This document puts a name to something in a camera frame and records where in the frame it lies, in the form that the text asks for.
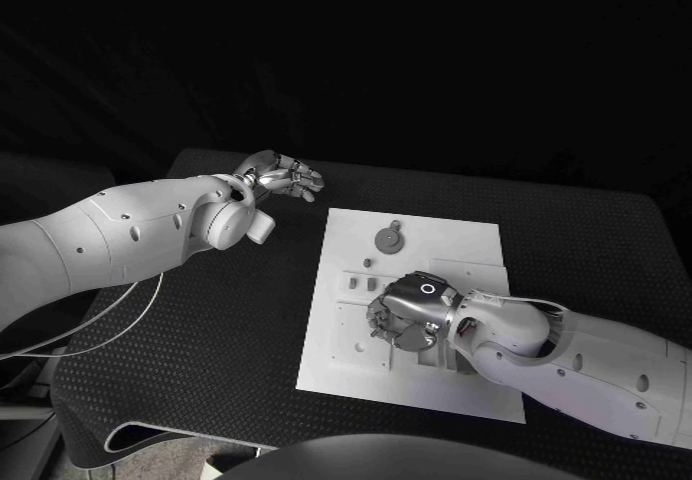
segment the fabric surface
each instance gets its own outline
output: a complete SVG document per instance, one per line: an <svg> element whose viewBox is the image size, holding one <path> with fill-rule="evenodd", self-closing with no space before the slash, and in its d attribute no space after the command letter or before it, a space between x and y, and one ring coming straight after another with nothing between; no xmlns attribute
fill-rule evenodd
<svg viewBox="0 0 692 480"><path fill-rule="evenodd" d="M170 178L230 172L246 155L186 150ZM295 390L328 208L497 223L511 293L634 325L692 348L692 288L658 210L627 193L307 162L325 188L314 204L274 196L263 245L243 239L165 273L147 317L105 348L63 359L53 402L69 456L96 467L147 435L128 422L282 447L347 433L467 442L586 478L686 479L692 452L609 435L524 397L526 425ZM155 279L75 337L112 336L145 306ZM103 289L89 315L125 287ZM155 442L170 438L163 434Z"/></svg>

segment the black tablecloth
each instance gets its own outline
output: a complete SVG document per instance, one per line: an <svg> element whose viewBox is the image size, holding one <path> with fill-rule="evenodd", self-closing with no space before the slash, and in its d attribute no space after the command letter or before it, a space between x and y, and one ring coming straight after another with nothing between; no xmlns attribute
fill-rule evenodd
<svg viewBox="0 0 692 480"><path fill-rule="evenodd" d="M170 178L232 172L243 154L186 150ZM53 402L70 459L96 467L174 434L281 447L346 433L462 441L588 478L692 476L692 451L615 437L524 397L526 425L295 390L328 208L497 223L514 295L550 299L692 348L692 288L651 200L618 192L308 162L327 188L314 204L274 196L276 227L165 273L158 300L125 336L60 361ZM83 348L138 315L150 279L75 337ZM103 289L89 314L125 287Z"/></svg>

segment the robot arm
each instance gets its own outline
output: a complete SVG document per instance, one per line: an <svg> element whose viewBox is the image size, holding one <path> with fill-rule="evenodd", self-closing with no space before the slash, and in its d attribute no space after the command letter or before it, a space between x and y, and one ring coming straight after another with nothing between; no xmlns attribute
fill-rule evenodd
<svg viewBox="0 0 692 480"><path fill-rule="evenodd" d="M387 286L367 320L373 336L403 350L445 338L487 380L601 430L692 449L692 352L556 307L545 312L522 299L461 295L444 279L415 272ZM399 321L408 326L393 331Z"/></svg>
<svg viewBox="0 0 692 480"><path fill-rule="evenodd" d="M230 175L118 186L0 226L0 331L41 305L144 280L243 235L263 243L275 224L255 199L274 192L312 201L323 186L307 165L266 150Z"/></svg>

